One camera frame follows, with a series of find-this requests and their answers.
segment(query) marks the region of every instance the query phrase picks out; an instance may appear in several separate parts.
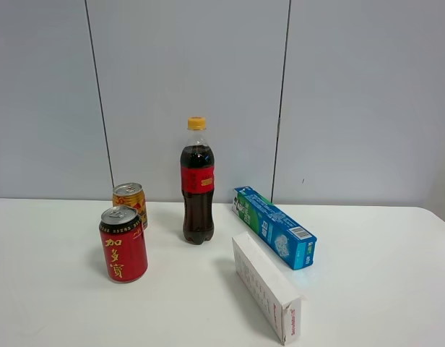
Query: jiaduobao can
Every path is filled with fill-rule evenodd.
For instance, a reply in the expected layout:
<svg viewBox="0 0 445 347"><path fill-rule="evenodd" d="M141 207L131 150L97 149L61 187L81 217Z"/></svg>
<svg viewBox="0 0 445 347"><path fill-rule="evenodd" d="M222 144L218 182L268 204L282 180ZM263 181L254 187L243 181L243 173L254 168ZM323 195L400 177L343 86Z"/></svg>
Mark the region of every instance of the jiaduobao can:
<svg viewBox="0 0 445 347"><path fill-rule="evenodd" d="M145 194L139 183L125 183L113 188L113 206L126 205L135 208L142 219L144 230L147 227Z"/></svg>
<svg viewBox="0 0 445 347"><path fill-rule="evenodd" d="M99 230L109 276L130 282L144 275L147 253L137 211L129 206L111 207L101 215Z"/></svg>

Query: red label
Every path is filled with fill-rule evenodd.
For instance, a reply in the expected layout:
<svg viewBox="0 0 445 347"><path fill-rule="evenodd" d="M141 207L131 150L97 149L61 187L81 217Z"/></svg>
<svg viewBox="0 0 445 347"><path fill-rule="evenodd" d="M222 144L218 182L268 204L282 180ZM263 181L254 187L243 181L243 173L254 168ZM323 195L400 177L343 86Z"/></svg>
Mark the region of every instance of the red label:
<svg viewBox="0 0 445 347"><path fill-rule="evenodd" d="M147 270L144 229L142 223L124 234L100 232L108 274L112 279L129 282Z"/></svg>
<svg viewBox="0 0 445 347"><path fill-rule="evenodd" d="M185 168L181 167L181 188L185 192L203 194L215 188L215 167Z"/></svg>

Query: cardboard box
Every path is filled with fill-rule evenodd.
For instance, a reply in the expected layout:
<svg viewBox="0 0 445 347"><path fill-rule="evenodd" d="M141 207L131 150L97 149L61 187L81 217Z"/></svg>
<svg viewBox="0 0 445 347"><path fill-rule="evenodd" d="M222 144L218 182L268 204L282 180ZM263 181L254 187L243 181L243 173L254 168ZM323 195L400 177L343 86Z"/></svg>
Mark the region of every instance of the cardboard box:
<svg viewBox="0 0 445 347"><path fill-rule="evenodd" d="M248 233L232 238L236 270L283 345L300 335L301 298Z"/></svg>
<svg viewBox="0 0 445 347"><path fill-rule="evenodd" d="M312 265L317 238L251 187L235 188L232 211L293 270Z"/></svg>

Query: gray wall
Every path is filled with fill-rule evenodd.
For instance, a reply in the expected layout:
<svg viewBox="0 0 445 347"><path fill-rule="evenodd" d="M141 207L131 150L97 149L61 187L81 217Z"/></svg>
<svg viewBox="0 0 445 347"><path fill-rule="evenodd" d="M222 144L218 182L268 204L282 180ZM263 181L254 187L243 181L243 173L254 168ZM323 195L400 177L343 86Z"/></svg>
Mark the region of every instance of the gray wall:
<svg viewBox="0 0 445 347"><path fill-rule="evenodd" d="M180 201L186 119L216 200L270 197L288 0L88 0L115 184ZM292 0L274 201L445 217L445 1ZM108 199L83 1L0 0L0 197Z"/></svg>

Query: bottle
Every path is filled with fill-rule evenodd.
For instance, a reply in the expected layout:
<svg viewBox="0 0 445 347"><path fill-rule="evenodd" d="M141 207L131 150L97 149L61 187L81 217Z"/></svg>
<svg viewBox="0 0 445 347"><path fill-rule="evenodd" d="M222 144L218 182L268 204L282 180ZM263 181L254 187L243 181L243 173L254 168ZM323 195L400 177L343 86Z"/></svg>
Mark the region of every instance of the bottle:
<svg viewBox="0 0 445 347"><path fill-rule="evenodd" d="M181 153L181 190L184 197L183 233L187 241L202 244L213 237L212 201L215 192L215 157L204 138L206 119L187 121L189 140Z"/></svg>

